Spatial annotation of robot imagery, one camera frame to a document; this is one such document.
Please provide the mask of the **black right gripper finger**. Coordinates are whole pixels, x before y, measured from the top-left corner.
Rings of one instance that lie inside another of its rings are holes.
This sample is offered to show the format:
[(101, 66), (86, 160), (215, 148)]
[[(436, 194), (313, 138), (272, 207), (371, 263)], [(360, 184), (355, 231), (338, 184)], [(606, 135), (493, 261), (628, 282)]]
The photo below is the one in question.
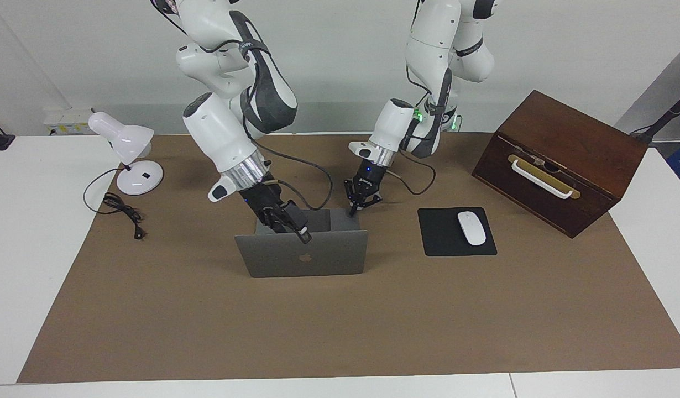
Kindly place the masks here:
[(310, 232), (308, 232), (308, 219), (306, 214), (301, 209), (287, 209), (287, 218), (289, 219), (287, 222), (289, 228), (294, 231), (299, 240), (303, 244), (309, 243), (312, 236)]
[(287, 233), (284, 225), (284, 219), (274, 207), (264, 207), (263, 225), (269, 227), (269, 229), (276, 233)]

